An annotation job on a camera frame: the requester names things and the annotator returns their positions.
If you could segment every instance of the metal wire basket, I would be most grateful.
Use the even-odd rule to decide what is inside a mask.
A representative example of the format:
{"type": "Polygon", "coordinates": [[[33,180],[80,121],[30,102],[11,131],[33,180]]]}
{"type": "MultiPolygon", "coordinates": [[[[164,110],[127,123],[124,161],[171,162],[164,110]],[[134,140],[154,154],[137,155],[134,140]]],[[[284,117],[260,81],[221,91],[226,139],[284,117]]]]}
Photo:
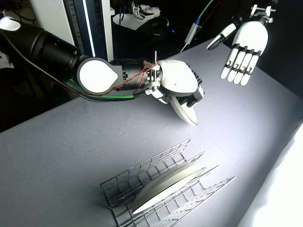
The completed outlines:
{"type": "Polygon", "coordinates": [[[215,166],[151,208],[133,215],[131,211],[133,201],[144,185],[166,170],[176,165],[195,162],[204,154],[202,152],[186,160],[183,153],[189,142],[190,139],[187,139],[100,185],[118,227],[173,226],[235,179],[235,177],[228,178],[209,188],[204,188],[201,179],[218,167],[215,166]]]}

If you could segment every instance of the robotic hand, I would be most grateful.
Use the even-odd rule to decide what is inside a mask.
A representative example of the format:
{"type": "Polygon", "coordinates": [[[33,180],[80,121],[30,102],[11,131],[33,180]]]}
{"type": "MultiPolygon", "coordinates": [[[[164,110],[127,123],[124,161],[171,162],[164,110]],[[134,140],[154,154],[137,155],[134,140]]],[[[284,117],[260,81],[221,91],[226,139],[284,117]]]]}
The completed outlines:
{"type": "Polygon", "coordinates": [[[275,11],[268,6],[266,9],[254,5],[250,14],[250,21],[241,24],[241,20],[228,25],[207,49],[216,48],[224,42],[237,28],[239,29],[232,43],[232,51],[221,73],[221,78],[235,84],[246,85],[256,67],[259,56],[264,52],[268,33],[265,28],[267,23],[272,23],[270,12],[275,11]]]}
{"type": "Polygon", "coordinates": [[[132,5],[132,13],[139,20],[151,20],[155,17],[160,16],[160,10],[158,7],[150,7],[148,5],[141,5],[138,1],[133,1],[132,5]]]}
{"type": "Polygon", "coordinates": [[[116,59],[111,63],[80,50],[42,28],[0,19],[0,51],[23,60],[63,88],[94,102],[126,101],[152,95],[171,103],[189,124],[198,124],[194,106],[203,98],[201,79],[177,60],[116,59]],[[131,95],[109,95],[132,90],[131,95]]]}

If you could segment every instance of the table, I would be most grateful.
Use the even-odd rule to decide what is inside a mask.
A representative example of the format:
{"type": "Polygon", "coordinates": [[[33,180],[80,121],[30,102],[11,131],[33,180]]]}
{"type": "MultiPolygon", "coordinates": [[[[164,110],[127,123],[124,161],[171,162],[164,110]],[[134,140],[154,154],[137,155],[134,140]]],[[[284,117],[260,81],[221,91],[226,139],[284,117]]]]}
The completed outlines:
{"type": "Polygon", "coordinates": [[[1,133],[0,226],[115,226],[99,184],[187,138],[187,155],[206,151],[201,163],[220,164],[205,184],[237,178],[179,226],[236,226],[303,118],[303,103],[258,68],[245,87],[220,79],[230,49],[206,45],[172,57],[203,80],[198,126],[152,97],[77,98],[1,133]]]}

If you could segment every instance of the green cable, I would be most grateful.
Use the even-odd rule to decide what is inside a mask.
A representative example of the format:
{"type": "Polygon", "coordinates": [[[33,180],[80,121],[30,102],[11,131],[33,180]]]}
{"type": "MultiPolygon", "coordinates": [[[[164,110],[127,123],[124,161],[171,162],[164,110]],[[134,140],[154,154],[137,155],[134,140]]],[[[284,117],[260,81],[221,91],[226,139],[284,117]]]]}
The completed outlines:
{"type": "Polygon", "coordinates": [[[210,0],[210,2],[207,4],[207,6],[204,8],[202,13],[200,14],[199,18],[204,14],[205,10],[209,7],[209,5],[213,2],[213,0],[210,0]]]}
{"type": "MultiPolygon", "coordinates": [[[[74,81],[72,81],[71,79],[69,79],[67,81],[67,83],[77,87],[78,89],[81,89],[83,92],[85,92],[78,84],[76,84],[74,81]]],[[[98,96],[98,97],[101,97],[101,98],[108,98],[108,99],[112,99],[112,98],[134,98],[133,95],[125,95],[125,96],[98,96]]]]}

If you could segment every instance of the plate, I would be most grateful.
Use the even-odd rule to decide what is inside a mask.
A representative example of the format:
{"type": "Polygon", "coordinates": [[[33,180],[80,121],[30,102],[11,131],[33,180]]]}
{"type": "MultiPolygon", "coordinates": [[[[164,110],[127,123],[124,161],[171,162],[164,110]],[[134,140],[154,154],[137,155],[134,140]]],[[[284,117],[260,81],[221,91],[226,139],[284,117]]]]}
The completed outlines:
{"type": "Polygon", "coordinates": [[[199,176],[204,170],[205,168],[201,164],[188,163],[157,176],[146,184],[135,198],[132,206],[133,214],[140,213],[165,199],[199,176]]]}
{"type": "Polygon", "coordinates": [[[170,97],[170,104],[174,108],[178,116],[191,125],[198,125],[199,121],[196,112],[193,107],[188,107],[187,103],[180,105],[177,98],[174,96],[170,97]]]}

